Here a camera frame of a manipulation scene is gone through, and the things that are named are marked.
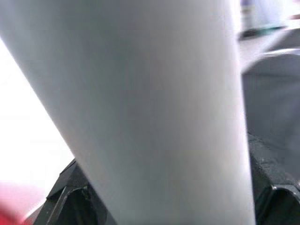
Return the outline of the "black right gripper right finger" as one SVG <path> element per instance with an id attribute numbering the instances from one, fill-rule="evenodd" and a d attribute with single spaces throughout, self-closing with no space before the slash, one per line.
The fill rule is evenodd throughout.
<path id="1" fill-rule="evenodd" d="M 287 173 L 272 146 L 248 133 L 255 220 L 258 225 L 298 225 L 300 185 Z"/>

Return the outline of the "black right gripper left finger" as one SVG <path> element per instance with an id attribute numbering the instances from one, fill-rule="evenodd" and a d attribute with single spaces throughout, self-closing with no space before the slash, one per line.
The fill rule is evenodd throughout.
<path id="1" fill-rule="evenodd" d="M 75 160 L 60 173 L 45 202 L 24 220 L 28 225 L 113 225 L 115 220 Z"/>

